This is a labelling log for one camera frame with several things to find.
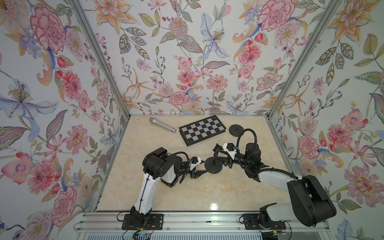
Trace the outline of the black microphone clip holder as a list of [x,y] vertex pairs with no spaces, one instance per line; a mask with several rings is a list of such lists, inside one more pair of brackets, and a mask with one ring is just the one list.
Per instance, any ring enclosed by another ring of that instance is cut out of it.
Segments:
[[222,147],[219,144],[216,144],[216,146],[213,149],[214,154],[218,154],[221,150],[222,150]]

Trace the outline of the black round stand base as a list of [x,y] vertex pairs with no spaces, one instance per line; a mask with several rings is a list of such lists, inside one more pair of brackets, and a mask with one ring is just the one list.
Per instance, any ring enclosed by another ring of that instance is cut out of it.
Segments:
[[210,174],[218,174],[223,169],[223,163],[214,157],[210,157],[205,161],[205,169]]

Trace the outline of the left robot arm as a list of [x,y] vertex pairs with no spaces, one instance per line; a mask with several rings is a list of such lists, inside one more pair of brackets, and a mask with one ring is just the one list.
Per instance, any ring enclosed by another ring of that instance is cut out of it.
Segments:
[[197,170],[203,164],[200,157],[189,157],[185,152],[169,153],[158,148],[143,160],[144,179],[137,202],[131,207],[130,215],[138,223],[145,222],[153,209],[153,199],[158,184],[162,182],[169,188],[181,184],[187,176],[197,179],[207,170]]

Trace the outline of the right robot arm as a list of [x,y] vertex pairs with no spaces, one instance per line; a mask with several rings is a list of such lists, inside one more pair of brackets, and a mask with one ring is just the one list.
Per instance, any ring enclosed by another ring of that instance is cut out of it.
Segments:
[[248,178],[289,194],[290,202],[287,204],[272,203],[260,208],[258,222],[263,228],[291,221],[314,227],[336,216],[335,205],[315,176],[297,176],[265,165],[261,161],[261,150],[257,144],[247,144],[244,154],[232,143],[216,145],[213,151],[214,164],[219,164],[220,168],[239,165]]

